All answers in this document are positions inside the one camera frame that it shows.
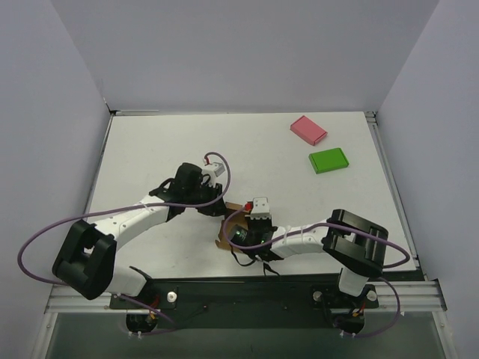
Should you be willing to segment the brown cardboard paper box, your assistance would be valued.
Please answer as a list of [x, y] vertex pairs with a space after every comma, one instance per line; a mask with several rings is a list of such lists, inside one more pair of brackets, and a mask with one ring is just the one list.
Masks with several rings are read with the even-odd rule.
[[[242, 206], [237, 203], [230, 203], [226, 202], [226, 214], [224, 215], [224, 219], [221, 222], [218, 238], [215, 240], [216, 247], [220, 250], [223, 251], [229, 251], [231, 249], [231, 246], [228, 244], [227, 239], [225, 238], [225, 235], [223, 233], [223, 226], [225, 224], [225, 220], [234, 212], [237, 210], [241, 209]], [[226, 226], [226, 232], [229, 233], [235, 225], [238, 225], [244, 229], [248, 228], [248, 223], [246, 220], [248, 212], [242, 211], [240, 214], [235, 215], [232, 217], [231, 220], [228, 221], [227, 226]]]

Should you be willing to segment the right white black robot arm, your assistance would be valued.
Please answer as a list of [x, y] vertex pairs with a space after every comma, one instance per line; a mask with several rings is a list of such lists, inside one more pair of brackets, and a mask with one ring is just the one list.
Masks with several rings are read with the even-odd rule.
[[303, 254], [328, 254], [341, 265], [338, 290], [359, 297], [367, 281], [380, 277], [388, 231], [345, 209], [335, 209], [326, 226], [276, 227], [271, 218], [248, 219], [250, 228], [229, 225], [238, 212], [222, 223], [224, 239], [253, 260], [284, 260]]

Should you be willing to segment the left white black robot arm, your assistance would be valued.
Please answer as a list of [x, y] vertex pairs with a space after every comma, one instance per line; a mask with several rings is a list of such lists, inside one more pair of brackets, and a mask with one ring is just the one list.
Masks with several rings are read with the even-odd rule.
[[153, 288], [147, 284], [151, 278], [135, 266], [118, 264], [118, 250], [186, 208], [210, 217], [224, 215], [223, 188], [218, 181], [224, 172], [225, 166], [219, 162], [203, 167], [184, 162], [173, 178], [151, 190], [133, 210], [93, 224], [76, 221], [55, 258], [52, 273], [88, 300], [109, 292], [126, 295], [136, 307], [146, 307], [153, 300]]

